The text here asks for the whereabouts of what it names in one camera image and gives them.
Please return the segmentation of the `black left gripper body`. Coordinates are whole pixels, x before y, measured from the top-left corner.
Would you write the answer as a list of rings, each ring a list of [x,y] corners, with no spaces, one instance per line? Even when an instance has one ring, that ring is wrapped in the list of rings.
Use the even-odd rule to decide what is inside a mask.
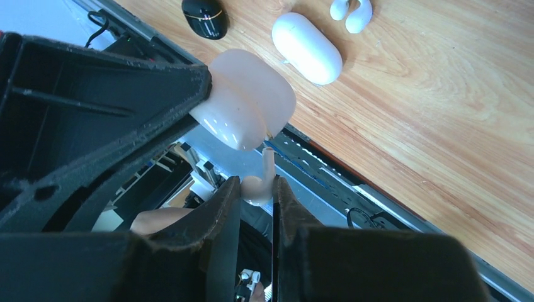
[[[90,231],[116,190],[188,131],[203,64],[1,35],[1,231]]]

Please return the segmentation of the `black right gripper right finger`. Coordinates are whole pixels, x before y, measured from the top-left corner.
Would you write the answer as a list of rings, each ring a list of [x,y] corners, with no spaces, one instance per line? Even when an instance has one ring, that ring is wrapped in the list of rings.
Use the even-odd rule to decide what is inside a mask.
[[[323,225],[273,181],[274,301],[489,301],[467,249],[447,235]]]

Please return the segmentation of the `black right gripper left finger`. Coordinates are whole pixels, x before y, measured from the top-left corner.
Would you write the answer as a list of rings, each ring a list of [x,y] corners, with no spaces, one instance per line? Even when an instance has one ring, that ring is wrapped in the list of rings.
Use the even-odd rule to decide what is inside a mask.
[[[232,301],[240,179],[176,223],[131,232],[1,235],[2,301]]]

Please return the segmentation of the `white stem earbud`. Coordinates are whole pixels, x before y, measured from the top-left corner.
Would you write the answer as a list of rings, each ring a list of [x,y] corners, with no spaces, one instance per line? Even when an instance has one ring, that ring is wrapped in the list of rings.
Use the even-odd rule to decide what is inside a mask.
[[[271,147],[262,150],[263,176],[246,176],[241,182],[241,198],[252,206],[264,206],[273,197],[276,176],[275,151]]]

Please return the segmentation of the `black glossy charging case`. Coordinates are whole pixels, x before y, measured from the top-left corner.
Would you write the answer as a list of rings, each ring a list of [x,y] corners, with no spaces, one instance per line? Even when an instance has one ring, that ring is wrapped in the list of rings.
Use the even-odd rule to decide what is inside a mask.
[[[226,36],[229,22],[220,1],[183,0],[181,9],[198,36],[209,40],[221,40]]]

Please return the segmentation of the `white oval charging case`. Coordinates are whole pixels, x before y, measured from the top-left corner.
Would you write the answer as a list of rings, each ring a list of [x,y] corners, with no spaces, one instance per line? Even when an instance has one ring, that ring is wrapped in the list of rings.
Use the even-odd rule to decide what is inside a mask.
[[[271,37],[275,48],[308,81],[323,86],[341,74],[339,50],[305,16],[293,12],[279,16]]]

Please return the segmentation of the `white ear-hook earbud near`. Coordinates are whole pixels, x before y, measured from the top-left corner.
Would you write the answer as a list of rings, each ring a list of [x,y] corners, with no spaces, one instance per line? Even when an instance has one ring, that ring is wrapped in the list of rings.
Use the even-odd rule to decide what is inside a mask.
[[[335,21],[341,21],[345,16],[345,27],[349,33],[361,33],[369,24],[373,16],[373,8],[371,1],[358,1],[359,6],[348,13],[349,0],[334,0],[330,6],[331,18]]]

